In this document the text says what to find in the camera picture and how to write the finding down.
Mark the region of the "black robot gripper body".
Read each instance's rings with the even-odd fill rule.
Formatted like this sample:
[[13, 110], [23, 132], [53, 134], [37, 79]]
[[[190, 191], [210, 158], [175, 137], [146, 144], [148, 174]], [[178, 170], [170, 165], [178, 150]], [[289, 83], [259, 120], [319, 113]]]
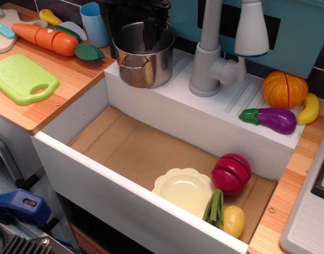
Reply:
[[101, 17], [110, 36], [136, 22], [152, 22], [156, 30], [170, 25], [169, 1], [98, 1]]

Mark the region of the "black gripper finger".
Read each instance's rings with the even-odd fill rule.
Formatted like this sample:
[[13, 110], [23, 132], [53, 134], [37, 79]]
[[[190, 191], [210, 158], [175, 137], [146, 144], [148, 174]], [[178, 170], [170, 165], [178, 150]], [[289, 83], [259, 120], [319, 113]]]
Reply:
[[166, 23], [154, 17], [147, 17], [143, 21], [143, 41], [145, 50], [152, 50], [153, 47], [162, 39]]

